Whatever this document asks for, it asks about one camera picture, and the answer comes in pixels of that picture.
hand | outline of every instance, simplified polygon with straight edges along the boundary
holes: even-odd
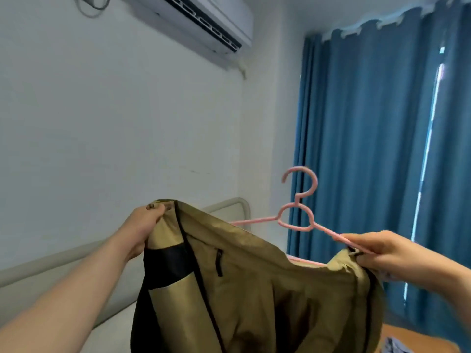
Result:
[[[136,208],[111,237],[111,240],[126,251],[127,260],[139,256],[144,251],[145,240],[164,213],[163,204]]]
[[[357,262],[361,266],[389,273],[395,279],[439,293],[448,289],[447,282],[454,279],[460,266],[391,231],[343,236],[376,253],[358,256]]]

ceiling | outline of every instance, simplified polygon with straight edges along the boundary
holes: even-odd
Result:
[[[327,32],[437,0],[289,0],[307,32]]]

beige headboard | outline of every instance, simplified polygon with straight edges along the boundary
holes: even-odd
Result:
[[[250,218],[249,204],[242,198],[233,198],[203,208],[203,211],[227,222]],[[250,227],[245,225],[244,229],[250,230]],[[83,245],[1,271],[0,327],[31,306],[42,293],[58,282],[102,242],[101,240]],[[98,316],[96,325],[135,302],[143,279],[142,257],[138,257],[127,264],[106,307]]]

person's left arm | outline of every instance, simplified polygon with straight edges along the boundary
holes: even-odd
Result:
[[[0,352],[79,352],[126,263],[142,253],[164,212],[163,205],[135,209],[97,251],[0,329]]]

black zipper pull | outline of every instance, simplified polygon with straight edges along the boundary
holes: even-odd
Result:
[[[221,270],[221,258],[224,251],[222,249],[218,249],[216,253],[216,272],[218,273],[219,277],[223,277],[222,270]]]

